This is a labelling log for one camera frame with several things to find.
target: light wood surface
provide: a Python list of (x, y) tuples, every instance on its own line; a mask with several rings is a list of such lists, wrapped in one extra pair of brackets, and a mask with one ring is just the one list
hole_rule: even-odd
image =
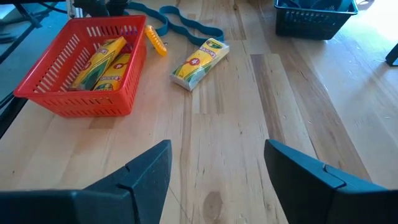
[(384, 63), (398, 41), (397, 1), (360, 5), (328, 41), (276, 36), (270, 0), (144, 2), (222, 28), (230, 53), (187, 92), (168, 74), (197, 47), (170, 32), (167, 57), (148, 46), (122, 118), (64, 119), (28, 102), (0, 140), (1, 190), (83, 188), (171, 139), (161, 223), (287, 223), (267, 138), (398, 189), (398, 70)]

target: orange plastic object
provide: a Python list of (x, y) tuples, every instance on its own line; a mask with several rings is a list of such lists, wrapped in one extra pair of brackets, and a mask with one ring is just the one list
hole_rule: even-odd
[(156, 30), (152, 26), (146, 25), (145, 34), (147, 35), (152, 45), (155, 47), (157, 53), (159, 53), (161, 56), (166, 56), (166, 46), (163, 44), (162, 39), (159, 37), (159, 35), (157, 35)]
[[(93, 17), (67, 22), (14, 91), (64, 117), (121, 116), (132, 110), (146, 59), (145, 16)], [(123, 36), (130, 53), (121, 87), (115, 91), (67, 91), (106, 40)]]

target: blue plastic basket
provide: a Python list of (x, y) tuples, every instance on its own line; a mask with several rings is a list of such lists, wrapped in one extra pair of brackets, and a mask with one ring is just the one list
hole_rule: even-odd
[(281, 36), (330, 40), (351, 16), (358, 13), (354, 1), (347, 12), (285, 7), (279, 3), (280, 0), (274, 1), (277, 9), (275, 32)]

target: wooden tabletop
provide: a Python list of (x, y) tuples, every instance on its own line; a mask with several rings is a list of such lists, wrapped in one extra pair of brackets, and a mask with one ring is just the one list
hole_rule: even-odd
[(236, 11), (232, 0), (145, 3), (222, 28), (230, 53), (188, 92), (168, 75), (197, 47), (170, 32), (167, 57), (148, 46), (125, 117), (65, 119), (29, 101), (0, 140), (1, 190), (84, 188), (171, 139), (162, 223), (287, 223), (267, 138), (398, 188), (398, 70), (384, 63), (397, 1), (359, 5), (328, 41), (276, 36), (271, 0), (236, 0)]

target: yellow crayon box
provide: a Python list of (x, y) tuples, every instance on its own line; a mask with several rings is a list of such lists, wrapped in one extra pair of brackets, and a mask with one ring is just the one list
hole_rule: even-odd
[(170, 79), (191, 91), (228, 52), (228, 45), (210, 38), (170, 74)]
[(82, 71), (70, 85), (69, 90), (92, 90), (112, 61), (120, 53), (126, 40), (124, 37), (106, 40), (89, 59)]
[(99, 79), (94, 91), (118, 90), (129, 60), (130, 54), (120, 54)]

